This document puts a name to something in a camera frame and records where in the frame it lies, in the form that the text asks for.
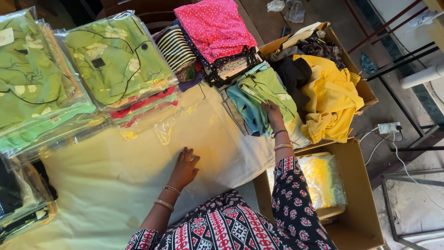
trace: open cardboard box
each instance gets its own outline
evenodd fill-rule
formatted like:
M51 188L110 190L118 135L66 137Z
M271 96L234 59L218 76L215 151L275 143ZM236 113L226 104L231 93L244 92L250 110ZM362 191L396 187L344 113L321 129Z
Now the open cardboard box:
M352 59L350 58L347 51L342 46L341 42L339 41L339 39L337 38L337 36L333 32L333 29L329 26L329 24L330 23L328 23L328 22L324 22L315 28L320 29L320 30L324 30L326 32L326 34L325 34L326 40L332 41L335 44L337 44L339 47L341 47L342 61L344 62L345 66L347 67L347 69L349 71L351 71L355 74L358 74L359 73L358 68L353 63ZM295 37L294 35L296 35L298 33L300 35L303 35L303 30L306 30L306 29L307 29L307 27L302 28L294 34L290 34L290 35L285 36L281 39L274 40L268 44L265 44L265 45L259 47L259 51L263 55L268 55L268 54L274 53L274 52L276 52L276 50L282 49L282 44L285 43L289 38ZM359 81L358 84L356 85L356 90L358 91L358 95L360 97L362 97L362 99L364 99L364 106L359 110L360 113L362 113L364 110L366 110L370 106L374 105L375 103L379 102L378 98L376 98L375 94L373 93L372 88L370 88L370 85L368 84L367 81Z
M338 221L325 225L339 250L371 250L385 244L359 141L325 142L295 151L295 156L329 152L335 155L344 182L347 206ZM254 179L259 210L272 222L271 192L266 171Z

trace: purple fabric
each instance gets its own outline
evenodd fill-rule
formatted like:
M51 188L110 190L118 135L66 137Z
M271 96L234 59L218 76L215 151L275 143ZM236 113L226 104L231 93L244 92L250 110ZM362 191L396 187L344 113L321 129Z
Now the purple fabric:
M203 74L203 70L201 69L194 73L194 79L179 83L179 89L182 92L185 92L199 84L203 80L203 78L205 78L205 75Z

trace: black and yellow striped cloth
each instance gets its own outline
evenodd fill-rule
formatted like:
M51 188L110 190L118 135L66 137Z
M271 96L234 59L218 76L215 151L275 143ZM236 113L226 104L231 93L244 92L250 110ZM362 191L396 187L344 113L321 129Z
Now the black and yellow striped cloth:
M180 70L196 60L178 26L167 29L156 41L157 46L173 71Z

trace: bracelet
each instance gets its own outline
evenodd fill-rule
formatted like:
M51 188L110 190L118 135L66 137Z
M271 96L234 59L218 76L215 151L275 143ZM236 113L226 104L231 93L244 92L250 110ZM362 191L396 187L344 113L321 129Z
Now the bracelet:
M293 148L293 145L291 143L280 144L280 145L277 145L276 147L274 147L274 151L276 151L278 149L282 149L282 148Z
M163 189L170 189L171 191L176 192L177 195L180 195L180 191L179 191L177 188L173 187L173 186L165 185L165 186L163 186L162 188L163 188Z
M276 138L276 135L279 134L280 132L287 132L288 133L288 131L285 130L285 129L284 130L279 130L276 133L274 133L274 136L272 136L271 138L273 138L273 139Z
M162 205L162 206L168 208L169 210L171 210L171 212L174 212L174 207L170 203L164 202L162 200L156 200L154 202L154 204Z

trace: hand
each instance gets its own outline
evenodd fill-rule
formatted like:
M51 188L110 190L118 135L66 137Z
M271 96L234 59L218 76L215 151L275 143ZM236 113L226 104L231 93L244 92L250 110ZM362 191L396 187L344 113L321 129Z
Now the hand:
M268 100L270 106L262 102L262 108L268 114L268 120L270 120L270 125L273 131L279 131L285 129L284 117L282 116L281 109L279 106L274 104L272 101Z
M199 169L195 168L195 166L200 160L200 157L196 156L193 160L191 160L192 155L193 149L188 150L187 147L180 152L179 156L177 157L176 166L174 166L174 170L171 173L171 177L167 185L175 187L181 192L183 188L194 180L197 172L199 172Z

